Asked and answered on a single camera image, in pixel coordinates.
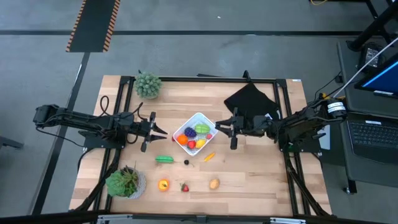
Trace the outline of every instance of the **red strawberry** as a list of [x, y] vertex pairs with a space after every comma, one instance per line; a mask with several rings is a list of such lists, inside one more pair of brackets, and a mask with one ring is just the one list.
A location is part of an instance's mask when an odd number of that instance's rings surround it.
[[182, 191], [182, 192], [188, 192], [188, 191], [189, 191], [188, 185], [185, 184], [185, 183], [182, 184], [182, 185], [181, 185], [181, 191]]

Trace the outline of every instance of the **black desk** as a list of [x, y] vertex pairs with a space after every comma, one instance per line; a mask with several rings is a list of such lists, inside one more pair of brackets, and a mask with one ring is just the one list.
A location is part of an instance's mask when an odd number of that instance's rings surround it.
[[[397, 49], [389, 49], [389, 52], [391, 54], [394, 51], [396, 52], [396, 50]], [[356, 65], [358, 64], [359, 54], [358, 52], [350, 51], [345, 41], [338, 42], [338, 55], [344, 82], [347, 82], [356, 71], [358, 71]], [[398, 117], [397, 99], [375, 96], [370, 91], [354, 89], [354, 85], [347, 86], [345, 94], [348, 111], [362, 112], [388, 118]], [[344, 155], [345, 158], [345, 167], [349, 183], [348, 193], [356, 193], [355, 180], [398, 187], [398, 166], [381, 164], [354, 155], [349, 139], [347, 122], [341, 123], [337, 131], [340, 131], [341, 138], [338, 138], [338, 140], [341, 141], [341, 146], [343, 148], [343, 152], [340, 151], [340, 155]], [[333, 135], [336, 136], [336, 131], [334, 131], [334, 133], [331, 131], [331, 136]]]

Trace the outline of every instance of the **orange fruit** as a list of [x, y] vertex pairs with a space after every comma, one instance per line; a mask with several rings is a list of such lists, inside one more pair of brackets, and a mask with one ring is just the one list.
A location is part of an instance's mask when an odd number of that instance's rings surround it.
[[170, 184], [169, 184], [169, 180], [167, 180], [167, 179], [162, 179], [162, 180], [160, 180], [160, 181], [157, 183], [157, 188], [158, 188], [160, 191], [166, 191], [166, 190], [169, 189], [169, 187], [170, 187]]
[[177, 137], [177, 141], [181, 145], [186, 145], [187, 142], [188, 142], [188, 137], [186, 135], [184, 135], [184, 134], [181, 134], [179, 137]]

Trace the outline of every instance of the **green succulent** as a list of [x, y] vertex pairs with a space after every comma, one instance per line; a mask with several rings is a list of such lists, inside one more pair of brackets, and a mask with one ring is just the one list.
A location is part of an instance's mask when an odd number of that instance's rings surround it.
[[136, 77], [134, 85], [136, 87], [137, 94], [141, 98], [153, 99], [159, 95], [162, 81], [153, 73], [143, 72]]
[[128, 197], [137, 191], [138, 174], [126, 166], [112, 173], [105, 182], [110, 196]]

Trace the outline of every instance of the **red fruit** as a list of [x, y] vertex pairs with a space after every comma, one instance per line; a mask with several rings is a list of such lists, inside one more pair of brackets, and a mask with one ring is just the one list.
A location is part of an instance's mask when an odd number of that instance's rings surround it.
[[182, 192], [188, 192], [188, 191], [189, 191], [188, 185], [185, 184], [185, 183], [182, 184], [182, 185], [181, 185], [181, 191], [182, 191]]
[[188, 148], [193, 149], [195, 148], [195, 146], [197, 145], [197, 143], [195, 141], [189, 141], [187, 143]]

